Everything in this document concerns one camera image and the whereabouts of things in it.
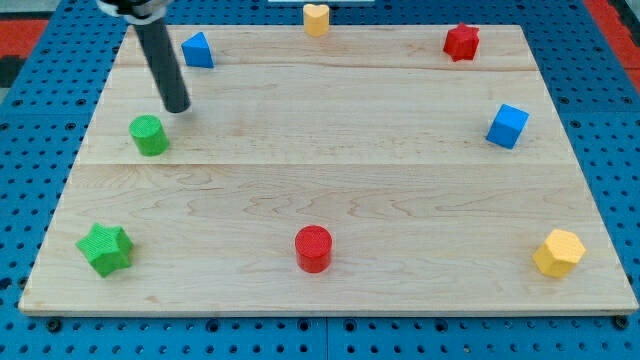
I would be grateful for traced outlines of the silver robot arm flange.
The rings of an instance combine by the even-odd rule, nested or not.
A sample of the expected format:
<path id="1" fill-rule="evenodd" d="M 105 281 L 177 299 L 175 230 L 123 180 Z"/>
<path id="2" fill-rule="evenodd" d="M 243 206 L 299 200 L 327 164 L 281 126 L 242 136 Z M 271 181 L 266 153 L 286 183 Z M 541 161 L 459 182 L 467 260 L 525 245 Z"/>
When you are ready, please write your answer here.
<path id="1" fill-rule="evenodd" d="M 123 17 L 132 25 L 147 25 L 163 18 L 173 0 L 96 0 L 105 14 Z"/>

